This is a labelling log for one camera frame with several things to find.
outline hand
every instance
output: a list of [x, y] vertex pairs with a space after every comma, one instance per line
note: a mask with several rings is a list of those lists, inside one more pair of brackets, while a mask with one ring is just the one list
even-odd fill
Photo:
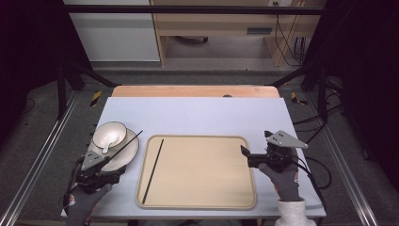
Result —
[[261, 163], [258, 169], [270, 178], [283, 202], [302, 201], [298, 192], [298, 167], [296, 165], [291, 164], [282, 172], [275, 172], [265, 163]]
[[108, 184], [97, 192], [88, 194], [81, 187], [76, 186], [70, 195], [67, 226], [85, 225], [96, 203], [111, 189], [112, 185]]

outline floor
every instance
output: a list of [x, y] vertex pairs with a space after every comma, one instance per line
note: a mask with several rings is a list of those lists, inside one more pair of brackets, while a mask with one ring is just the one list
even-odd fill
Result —
[[[289, 63], [295, 62], [287, 56]], [[97, 64], [96, 72], [122, 84], [223, 84], [267, 85], [289, 74], [297, 66], [275, 67], [262, 38], [239, 39], [210, 37], [198, 40], [171, 40], [167, 64]], [[92, 133], [101, 117], [106, 97], [112, 89], [82, 75], [83, 91], [67, 95], [74, 100], [65, 124], [57, 115], [56, 84], [32, 90], [26, 111], [0, 152], [1, 225], [63, 225], [58, 200], [66, 189], [74, 161], [86, 152]], [[391, 187], [376, 162], [363, 158], [361, 147], [345, 118], [334, 90], [328, 90], [328, 123], [315, 136], [322, 122], [317, 115], [316, 91], [302, 92], [298, 77], [279, 88], [295, 124], [299, 139], [309, 140], [305, 152], [322, 162], [331, 172], [332, 183], [323, 189], [327, 217], [322, 225], [399, 225], [399, 195]], [[90, 106], [96, 91], [102, 95]], [[319, 186], [328, 183], [327, 172], [308, 161]], [[264, 225], [273, 225], [267, 220]], [[94, 219], [92, 225], [126, 225], [126, 220]]]

